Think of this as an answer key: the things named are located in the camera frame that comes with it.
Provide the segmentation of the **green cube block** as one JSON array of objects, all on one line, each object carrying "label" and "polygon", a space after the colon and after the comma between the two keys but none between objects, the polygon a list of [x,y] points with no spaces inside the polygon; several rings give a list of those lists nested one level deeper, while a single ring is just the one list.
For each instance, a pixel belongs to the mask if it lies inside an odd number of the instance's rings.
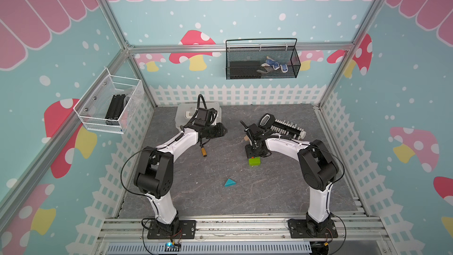
[{"label": "green cube block", "polygon": [[249,163],[249,166],[259,166],[259,165],[261,165],[261,158],[260,157],[249,158],[248,163]]}]

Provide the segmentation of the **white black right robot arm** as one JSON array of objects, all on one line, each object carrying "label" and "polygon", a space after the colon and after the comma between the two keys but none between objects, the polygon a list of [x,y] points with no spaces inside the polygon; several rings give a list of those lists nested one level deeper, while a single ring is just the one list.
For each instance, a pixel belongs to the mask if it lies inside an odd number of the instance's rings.
[{"label": "white black right robot arm", "polygon": [[310,187],[306,219],[303,220],[301,227],[289,224],[289,229],[296,232],[291,237],[323,237],[333,234],[330,199],[340,169],[324,143],[320,140],[306,142],[278,133],[270,135],[249,133],[247,138],[249,144],[245,150],[248,158],[264,158],[277,152],[295,159],[300,165],[304,181]]}]

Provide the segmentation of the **teal triangle block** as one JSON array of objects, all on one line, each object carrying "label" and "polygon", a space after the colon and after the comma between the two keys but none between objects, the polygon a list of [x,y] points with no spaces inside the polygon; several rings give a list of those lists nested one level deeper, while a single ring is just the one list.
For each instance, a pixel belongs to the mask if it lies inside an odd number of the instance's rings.
[{"label": "teal triangle block", "polygon": [[227,179],[227,181],[225,182],[224,187],[231,187],[231,186],[234,186],[234,185],[236,185],[236,184],[237,184],[237,183],[236,183],[234,180],[232,180],[232,179],[229,178],[229,179]]}]

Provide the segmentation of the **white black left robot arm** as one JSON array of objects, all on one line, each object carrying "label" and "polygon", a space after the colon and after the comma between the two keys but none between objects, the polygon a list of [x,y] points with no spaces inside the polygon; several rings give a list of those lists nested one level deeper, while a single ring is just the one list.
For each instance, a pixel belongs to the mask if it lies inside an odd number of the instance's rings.
[{"label": "white black left robot arm", "polygon": [[147,146],[140,152],[133,183],[148,199],[154,212],[150,234],[175,237],[181,233],[179,213],[171,198],[174,161],[190,147],[223,137],[227,129],[222,123],[204,127],[191,125],[158,147]]}]

